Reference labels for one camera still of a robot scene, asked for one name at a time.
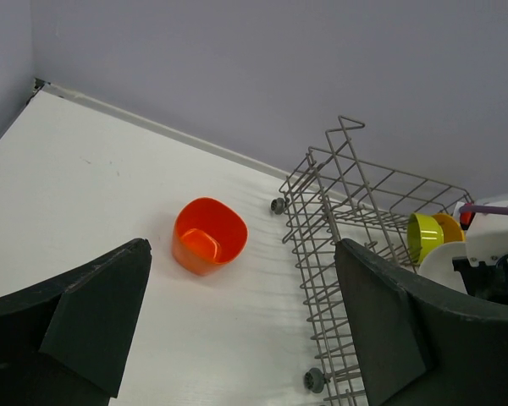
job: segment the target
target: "white plate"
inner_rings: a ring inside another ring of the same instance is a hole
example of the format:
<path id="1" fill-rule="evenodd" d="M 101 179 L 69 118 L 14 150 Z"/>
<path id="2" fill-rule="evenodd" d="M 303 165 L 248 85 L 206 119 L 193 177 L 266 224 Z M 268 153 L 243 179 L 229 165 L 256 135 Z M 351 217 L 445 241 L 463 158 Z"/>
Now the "white plate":
<path id="1" fill-rule="evenodd" d="M 423 260 L 418 275 L 431 279 L 433 282 L 466 294 L 465 283 L 459 272 L 454 271 L 451 260 L 457 256 L 467 256 L 464 241 L 442 244 L 435 248 Z"/>

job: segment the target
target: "yellow-green cup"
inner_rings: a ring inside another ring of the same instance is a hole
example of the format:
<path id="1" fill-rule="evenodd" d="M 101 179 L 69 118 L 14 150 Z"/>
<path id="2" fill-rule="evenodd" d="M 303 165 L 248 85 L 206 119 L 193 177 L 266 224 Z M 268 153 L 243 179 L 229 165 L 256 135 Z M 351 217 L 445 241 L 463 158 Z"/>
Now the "yellow-green cup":
<path id="1" fill-rule="evenodd" d="M 406 238 L 409 255 L 416 265 L 421 264 L 429 252 L 444 243 L 442 227 L 431 216 L 420 213 L 410 215 Z"/>

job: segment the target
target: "rack wire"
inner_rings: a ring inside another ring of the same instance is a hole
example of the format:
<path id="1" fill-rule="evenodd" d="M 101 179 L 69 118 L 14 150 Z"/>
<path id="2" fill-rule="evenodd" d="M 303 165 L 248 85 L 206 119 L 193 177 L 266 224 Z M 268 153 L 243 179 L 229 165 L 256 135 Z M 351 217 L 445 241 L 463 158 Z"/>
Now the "rack wire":
<path id="1" fill-rule="evenodd" d="M 365 124 L 344 116 L 339 123 L 325 131 L 326 148 L 308 148 L 280 187 L 279 204 L 290 229 L 283 243 L 292 244 L 297 257 L 315 359 L 327 383 L 323 401 L 362 406 L 367 396 L 336 276 L 335 244 L 344 237 L 362 241 L 415 272 L 416 253 L 406 247 L 410 214 L 451 214 L 458 201 L 472 198 L 463 188 L 359 159 L 349 133 Z"/>

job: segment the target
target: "white table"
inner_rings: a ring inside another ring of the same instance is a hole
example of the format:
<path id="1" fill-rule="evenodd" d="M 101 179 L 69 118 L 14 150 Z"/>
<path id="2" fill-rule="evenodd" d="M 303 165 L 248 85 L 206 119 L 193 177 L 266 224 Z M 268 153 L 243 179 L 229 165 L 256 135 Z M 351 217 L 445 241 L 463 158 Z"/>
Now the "white table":
<path id="1" fill-rule="evenodd" d="M 270 200 L 281 179 L 43 91 L 0 140 L 0 296 L 135 237 L 152 269 L 115 405 L 318 405 L 301 277 Z M 174 218 L 211 196 L 246 221 L 209 277 L 174 262 Z"/>

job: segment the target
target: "black object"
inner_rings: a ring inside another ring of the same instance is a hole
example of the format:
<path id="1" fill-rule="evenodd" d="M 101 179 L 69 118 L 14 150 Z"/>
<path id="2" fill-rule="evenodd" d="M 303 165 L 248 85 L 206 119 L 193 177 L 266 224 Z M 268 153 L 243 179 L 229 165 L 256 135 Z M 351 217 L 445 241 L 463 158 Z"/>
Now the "black object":
<path id="1" fill-rule="evenodd" d="M 461 274 L 468 294 L 508 305 L 508 255 L 501 257 L 494 266 L 481 261 L 472 267 L 466 257 L 454 258 L 452 262 L 454 270 Z"/>
<path id="2" fill-rule="evenodd" d="M 305 388 L 313 393 L 322 393 L 323 387 L 329 380 L 318 368 L 311 368 L 303 377 Z"/>
<path id="3" fill-rule="evenodd" d="M 277 199 L 273 199 L 271 202 L 271 211 L 274 214 L 282 214 L 284 213 L 284 210 L 286 210 L 286 207 L 288 207 L 289 203 L 290 199 L 288 198 L 283 199 L 282 197 L 279 197 Z"/>
<path id="4" fill-rule="evenodd" d="M 349 239 L 335 254 L 371 406 L 508 405 L 508 306 L 460 294 Z"/>
<path id="5" fill-rule="evenodd" d="M 135 239 L 0 298 L 0 406 L 105 406 L 116 398 L 151 266 Z"/>

